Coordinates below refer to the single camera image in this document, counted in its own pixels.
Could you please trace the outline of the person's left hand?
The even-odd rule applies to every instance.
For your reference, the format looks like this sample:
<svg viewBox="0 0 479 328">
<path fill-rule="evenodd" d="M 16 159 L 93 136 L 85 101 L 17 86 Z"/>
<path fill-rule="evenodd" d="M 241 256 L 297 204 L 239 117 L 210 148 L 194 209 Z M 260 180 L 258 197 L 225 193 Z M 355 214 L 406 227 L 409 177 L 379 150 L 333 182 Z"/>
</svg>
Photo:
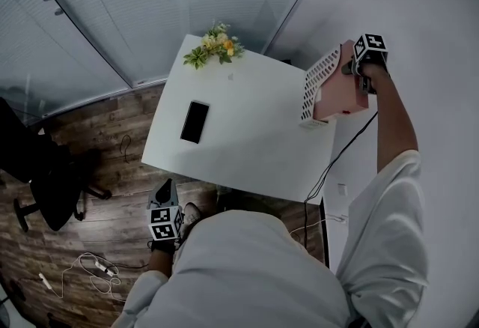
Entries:
<svg viewBox="0 0 479 328">
<path fill-rule="evenodd" d="M 150 240 L 147 245 L 151 252 L 160 251 L 173 256 L 176 251 L 175 240 Z"/>
</svg>

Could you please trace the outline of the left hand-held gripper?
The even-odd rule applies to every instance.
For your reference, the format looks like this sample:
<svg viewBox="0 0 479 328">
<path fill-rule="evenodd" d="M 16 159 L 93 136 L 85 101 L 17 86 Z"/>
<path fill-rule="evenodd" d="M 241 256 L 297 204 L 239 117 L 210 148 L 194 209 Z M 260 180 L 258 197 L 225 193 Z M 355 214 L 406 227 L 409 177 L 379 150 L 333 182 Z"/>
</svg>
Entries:
<svg viewBox="0 0 479 328">
<path fill-rule="evenodd" d="M 147 205 L 147 223 L 154 240 L 176 240 L 180 237 L 183 211 L 177 197 L 174 180 L 158 185 Z"/>
</svg>

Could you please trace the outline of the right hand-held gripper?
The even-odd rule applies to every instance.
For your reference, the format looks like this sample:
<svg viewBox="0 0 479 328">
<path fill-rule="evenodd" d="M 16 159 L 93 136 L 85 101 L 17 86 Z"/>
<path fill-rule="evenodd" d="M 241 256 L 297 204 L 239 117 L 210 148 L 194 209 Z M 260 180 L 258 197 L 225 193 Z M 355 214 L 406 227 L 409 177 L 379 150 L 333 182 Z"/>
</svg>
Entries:
<svg viewBox="0 0 479 328">
<path fill-rule="evenodd" d="M 341 67 L 344 75 L 355 75 L 359 77 L 359 86 L 363 94 L 376 94 L 369 77 L 363 76 L 364 64 L 375 64 L 386 69 L 388 49 L 381 35 L 362 34 L 353 44 L 353 60 L 348 61 Z"/>
</svg>

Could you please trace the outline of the person's right hand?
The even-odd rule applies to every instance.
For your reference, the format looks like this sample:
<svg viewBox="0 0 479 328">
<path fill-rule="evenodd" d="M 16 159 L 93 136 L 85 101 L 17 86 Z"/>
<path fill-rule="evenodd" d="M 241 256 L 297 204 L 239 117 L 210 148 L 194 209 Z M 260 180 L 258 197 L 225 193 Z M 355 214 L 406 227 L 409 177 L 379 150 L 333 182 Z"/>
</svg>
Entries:
<svg viewBox="0 0 479 328">
<path fill-rule="evenodd" d="M 378 64 L 364 63 L 362 66 L 362 73 L 371 81 L 371 87 L 375 91 L 379 91 L 380 87 L 391 80 L 387 70 Z"/>
</svg>

